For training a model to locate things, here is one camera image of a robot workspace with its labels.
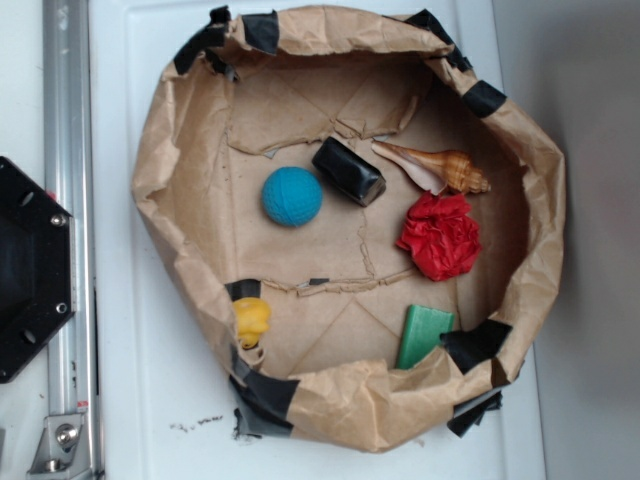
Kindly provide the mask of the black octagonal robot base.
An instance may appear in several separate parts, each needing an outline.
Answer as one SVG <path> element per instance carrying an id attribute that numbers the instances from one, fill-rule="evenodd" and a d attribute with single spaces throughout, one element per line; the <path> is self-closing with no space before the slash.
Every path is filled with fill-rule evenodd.
<path id="1" fill-rule="evenodd" d="M 72 216 L 1 158 L 1 382 L 13 381 L 74 312 Z"/>

